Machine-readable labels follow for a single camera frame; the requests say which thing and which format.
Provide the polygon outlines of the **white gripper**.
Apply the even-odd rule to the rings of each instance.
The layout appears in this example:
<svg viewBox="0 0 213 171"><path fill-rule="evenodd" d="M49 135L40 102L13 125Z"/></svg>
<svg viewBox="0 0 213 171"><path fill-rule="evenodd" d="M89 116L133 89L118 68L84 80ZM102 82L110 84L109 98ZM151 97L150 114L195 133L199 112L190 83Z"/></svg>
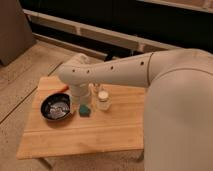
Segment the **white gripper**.
<svg viewBox="0 0 213 171"><path fill-rule="evenodd" d="M91 91L88 84L71 85L69 90L74 104L86 105L91 102Z"/></svg>

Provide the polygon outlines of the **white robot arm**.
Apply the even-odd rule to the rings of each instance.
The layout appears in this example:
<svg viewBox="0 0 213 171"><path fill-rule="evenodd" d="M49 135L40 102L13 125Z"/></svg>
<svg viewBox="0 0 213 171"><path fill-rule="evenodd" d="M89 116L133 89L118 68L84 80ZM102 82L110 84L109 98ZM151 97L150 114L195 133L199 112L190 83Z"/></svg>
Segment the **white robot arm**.
<svg viewBox="0 0 213 171"><path fill-rule="evenodd" d="M173 49L91 64L77 54L59 78L78 103L90 83L144 87L144 170L213 171L213 54Z"/></svg>

